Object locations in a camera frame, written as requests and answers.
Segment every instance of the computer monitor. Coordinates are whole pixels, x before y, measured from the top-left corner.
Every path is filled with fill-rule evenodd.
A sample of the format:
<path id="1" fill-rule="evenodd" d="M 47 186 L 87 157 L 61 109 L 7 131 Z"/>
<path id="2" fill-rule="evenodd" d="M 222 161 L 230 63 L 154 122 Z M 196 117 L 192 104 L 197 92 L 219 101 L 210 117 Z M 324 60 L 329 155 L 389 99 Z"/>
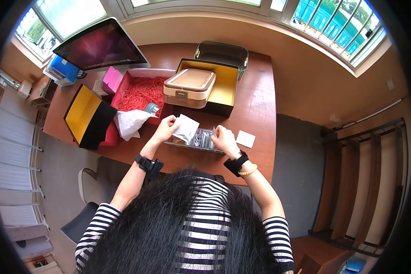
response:
<path id="1" fill-rule="evenodd" d="M 53 53 L 85 72 L 149 68 L 151 64 L 120 22 L 107 18 L 61 43 Z"/>

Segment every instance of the gray floor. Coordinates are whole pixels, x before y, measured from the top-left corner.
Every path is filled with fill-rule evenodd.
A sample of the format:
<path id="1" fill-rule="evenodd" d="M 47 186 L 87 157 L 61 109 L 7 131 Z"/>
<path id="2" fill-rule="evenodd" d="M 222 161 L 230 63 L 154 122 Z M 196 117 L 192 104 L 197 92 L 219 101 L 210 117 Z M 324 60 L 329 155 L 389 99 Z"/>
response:
<path id="1" fill-rule="evenodd" d="M 49 238 L 54 259 L 65 274 L 74 271 L 74 250 L 71 242 L 60 230 L 82 211 L 85 204 L 79 195 L 78 172 L 88 167 L 96 171 L 99 155 L 77 146 L 44 135 L 41 162 L 41 186 L 46 198 L 42 208 L 50 227 Z"/>
<path id="2" fill-rule="evenodd" d="M 285 115 L 277 116 L 276 160 L 272 186 L 285 208 L 291 237 L 307 234 L 312 227 L 323 181 L 324 150 L 318 125 Z M 49 224 L 54 259 L 65 274 L 74 271 L 76 245 L 60 231 L 83 209 L 77 174 L 94 171 L 99 155 L 44 135 L 41 162 L 42 203 Z M 248 188 L 243 192 L 249 194 Z"/>
<path id="3" fill-rule="evenodd" d="M 317 124 L 277 115 L 272 186 L 283 204 L 292 238 L 308 234 L 318 209 L 324 172 L 320 129 Z"/>

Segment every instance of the black wrist strap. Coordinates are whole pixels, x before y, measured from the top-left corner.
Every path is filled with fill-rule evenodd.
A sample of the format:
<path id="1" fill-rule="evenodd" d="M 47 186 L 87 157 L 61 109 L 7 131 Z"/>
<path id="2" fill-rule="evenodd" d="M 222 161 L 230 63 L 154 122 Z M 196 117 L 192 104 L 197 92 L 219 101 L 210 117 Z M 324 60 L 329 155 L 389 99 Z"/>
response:
<path id="1" fill-rule="evenodd" d="M 143 169 L 145 172 L 148 173 L 148 178 L 152 179 L 159 171 L 161 168 L 164 166 L 164 163 L 158 159 L 155 161 L 149 160 L 146 157 L 143 157 L 140 154 L 137 154 L 134 159 L 138 166 Z"/>
<path id="2" fill-rule="evenodd" d="M 238 173 L 242 169 L 242 164 L 248 161 L 248 156 L 244 151 L 241 151 L 242 156 L 235 160 L 228 159 L 224 162 L 224 166 L 228 168 L 236 177 L 241 177 Z"/>

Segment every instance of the gold bracelet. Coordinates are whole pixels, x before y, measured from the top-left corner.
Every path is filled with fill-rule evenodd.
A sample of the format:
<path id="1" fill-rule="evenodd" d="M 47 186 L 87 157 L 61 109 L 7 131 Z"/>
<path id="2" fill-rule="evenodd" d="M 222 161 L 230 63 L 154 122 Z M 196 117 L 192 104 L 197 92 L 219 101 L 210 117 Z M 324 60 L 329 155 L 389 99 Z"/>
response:
<path id="1" fill-rule="evenodd" d="M 257 164 L 253 164 L 253 169 L 252 170 L 250 170 L 250 171 L 246 171 L 246 172 L 240 172 L 240 171 L 238 171 L 237 173 L 239 174 L 239 175 L 241 175 L 241 176 L 247 176 L 247 175 L 250 175 L 251 173 L 253 173 L 253 172 L 255 172 L 256 170 L 257 170 Z"/>

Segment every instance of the wooden desk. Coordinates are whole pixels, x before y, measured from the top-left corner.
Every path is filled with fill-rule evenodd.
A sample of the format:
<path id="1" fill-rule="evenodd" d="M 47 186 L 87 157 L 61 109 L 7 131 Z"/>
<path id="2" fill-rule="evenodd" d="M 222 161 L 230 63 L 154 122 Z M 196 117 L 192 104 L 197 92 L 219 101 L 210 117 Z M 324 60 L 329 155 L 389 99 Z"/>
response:
<path id="1" fill-rule="evenodd" d="M 181 58 L 193 58 L 197 44 L 157 44 L 141 46 L 140 50 L 151 63 L 152 68 L 176 69 Z M 77 80 L 75 85 L 58 88 L 45 119 L 44 133 L 61 141 L 74 144 L 73 138 L 64 122 L 64 114 L 77 88 L 81 83 L 93 87 L 94 81 L 103 76 L 103 72 L 88 74 Z M 256 52 L 249 53 L 248 69 L 237 83 L 234 109 L 230 118 L 202 113 L 193 109 L 175 108 L 174 114 L 180 112 L 199 122 L 199 127 L 211 129 L 222 124 L 233 131 L 239 130 L 256 136 L 253 147 L 239 147 L 246 151 L 250 160 L 256 163 L 265 178 L 271 182 L 273 176 L 276 147 L 276 93 L 274 89 L 273 67 L 271 58 Z M 118 161 L 133 163 L 134 157 L 143 145 L 154 134 L 156 126 L 144 124 L 139 130 L 141 138 L 132 138 L 129 142 L 121 140 L 116 147 L 100 146 L 98 154 Z M 224 154 L 163 144 L 155 157 L 164 162 L 162 172 L 171 172 L 176 168 L 195 167 L 210 174 L 223 175 L 226 182 L 246 185 L 242 178 L 237 178 L 228 171 L 223 162 Z"/>
<path id="2" fill-rule="evenodd" d="M 31 94 L 26 100 L 30 101 L 32 105 L 36 105 L 38 110 L 47 111 L 57 87 L 58 85 L 52 79 L 44 75 L 33 86 Z"/>

